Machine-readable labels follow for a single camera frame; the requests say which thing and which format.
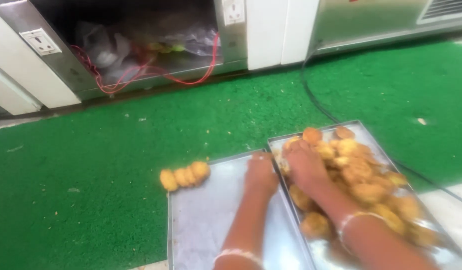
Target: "metal tray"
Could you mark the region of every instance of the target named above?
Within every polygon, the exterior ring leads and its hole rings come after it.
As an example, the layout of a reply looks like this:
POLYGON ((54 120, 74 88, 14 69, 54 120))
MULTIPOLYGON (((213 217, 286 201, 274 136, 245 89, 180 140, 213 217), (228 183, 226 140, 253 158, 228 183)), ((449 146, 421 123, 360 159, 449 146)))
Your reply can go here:
MULTIPOLYGON (((255 151, 209 162, 211 176, 200 187, 168 196, 169 270, 211 270, 243 195, 247 161, 255 151)), ((267 270, 311 269, 283 187, 270 200, 263 260, 267 270)))
MULTIPOLYGON (((396 166, 391 162, 390 158, 386 155, 383 149, 379 146, 373 136, 368 132, 368 130, 363 126, 363 124, 359 120, 344 122, 339 125, 327 126, 320 128, 323 132, 323 140, 329 141, 333 137, 333 132, 336 126, 345 126, 346 128, 350 129, 355 134, 355 140, 358 143, 367 145, 371 148, 374 157, 380 163, 386 165, 389 170, 394 172, 398 172, 396 166)), ((282 157, 277 155, 277 153, 281 152, 282 146, 284 142, 294 136, 302 136, 302 132, 279 136, 268 139, 268 146, 270 147, 271 151, 276 157, 277 162, 282 162, 282 157)), ((290 195, 288 193, 288 187, 286 186, 286 182, 280 174, 282 184, 286 187, 285 193, 288 196, 288 200, 291 201, 290 195)), ((404 188, 400 188, 397 190, 395 195, 397 196, 404 196, 407 194, 412 194, 424 212, 424 218, 422 220, 417 220, 415 224, 426 227, 428 229, 434 230, 438 233, 441 245, 431 247, 429 249, 425 249, 427 255, 429 255, 439 266, 444 267, 455 261, 462 260, 462 250, 456 245, 455 242, 451 239, 451 237, 444 231, 444 229, 439 225, 436 219, 430 214, 429 210, 424 206, 424 204, 420 201, 420 199, 416 196, 416 193, 413 191, 413 188, 410 185, 405 186, 404 188)), ((291 201, 291 207, 293 208, 294 212, 294 221, 296 224, 299 224, 303 218, 303 212, 295 207, 294 203, 291 201)), ((326 240, 307 240, 302 236, 303 239, 307 242, 308 252, 311 254, 312 261, 316 270, 325 270, 325 269, 360 269, 361 267, 356 264, 345 264, 342 261, 338 261, 333 259, 329 256, 329 242, 326 240)))

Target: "vent grille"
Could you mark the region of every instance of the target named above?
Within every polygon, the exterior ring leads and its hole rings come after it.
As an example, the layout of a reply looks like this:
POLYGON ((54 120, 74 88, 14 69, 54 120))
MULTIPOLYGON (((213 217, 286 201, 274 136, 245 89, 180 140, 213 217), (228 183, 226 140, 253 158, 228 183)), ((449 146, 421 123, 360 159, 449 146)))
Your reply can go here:
POLYGON ((433 0, 422 20, 462 13, 462 0, 433 0))

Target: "green carpet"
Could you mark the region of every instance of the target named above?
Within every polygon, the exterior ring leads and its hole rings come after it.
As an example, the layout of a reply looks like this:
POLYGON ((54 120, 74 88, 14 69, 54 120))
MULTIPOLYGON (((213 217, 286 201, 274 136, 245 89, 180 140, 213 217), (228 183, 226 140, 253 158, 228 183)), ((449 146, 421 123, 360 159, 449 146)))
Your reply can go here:
MULTIPOLYGON (((306 75, 325 107, 361 120, 391 156, 441 183, 462 181, 461 45, 329 57, 306 75)), ((330 124, 299 71, 283 70, 1 129, 0 270, 123 270, 164 260, 161 168, 330 124)))

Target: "electrical socket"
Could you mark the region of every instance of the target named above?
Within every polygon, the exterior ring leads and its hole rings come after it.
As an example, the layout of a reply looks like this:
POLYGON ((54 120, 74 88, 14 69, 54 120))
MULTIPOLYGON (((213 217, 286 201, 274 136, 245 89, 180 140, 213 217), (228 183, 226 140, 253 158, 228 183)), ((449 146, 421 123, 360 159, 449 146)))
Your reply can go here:
POLYGON ((224 25, 245 22, 244 0, 223 0, 224 25))
POLYGON ((42 28, 19 34, 40 55, 62 52, 42 28))

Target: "black cable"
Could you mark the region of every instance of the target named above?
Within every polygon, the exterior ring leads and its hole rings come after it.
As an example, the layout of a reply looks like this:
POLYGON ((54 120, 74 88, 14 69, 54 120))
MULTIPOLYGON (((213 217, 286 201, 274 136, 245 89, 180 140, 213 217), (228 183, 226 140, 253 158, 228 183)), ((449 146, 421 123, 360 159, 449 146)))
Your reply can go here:
MULTIPOLYGON (((318 99, 316 99, 316 96, 311 92, 311 89, 309 89, 309 86, 308 86, 308 82, 306 81, 306 78, 305 78, 305 66, 306 66, 306 63, 311 59, 312 56, 314 56, 316 50, 312 51, 305 59, 305 61, 303 62, 303 64, 301 65, 301 71, 300 71, 300 78, 301 78, 301 84, 303 85, 303 88, 305 89, 306 91, 306 94, 308 95, 309 99, 311 100, 311 102, 318 108, 318 110, 320 112, 322 112, 324 115, 326 115, 331 121, 335 122, 336 124, 339 124, 341 123, 336 117, 334 117, 333 115, 330 114, 330 112, 328 112, 325 108, 323 108, 323 106, 321 106, 321 104, 319 103, 318 99)), ((397 161, 393 158, 390 158, 391 161, 395 164, 397 164, 398 166, 402 167, 403 169, 409 171, 410 173, 418 176, 419 178, 421 178, 422 180, 424 180, 425 182, 427 182, 428 184, 446 192, 448 195, 450 195, 451 197, 459 200, 460 202, 462 202, 462 198, 458 195, 456 195, 455 193, 452 193, 451 191, 449 191, 447 188, 439 185, 438 183, 436 183, 435 181, 432 181, 430 180, 429 178, 427 178, 426 176, 422 175, 421 173, 415 171, 414 169, 411 169, 410 167, 404 165, 402 162, 400 161, 397 161)))

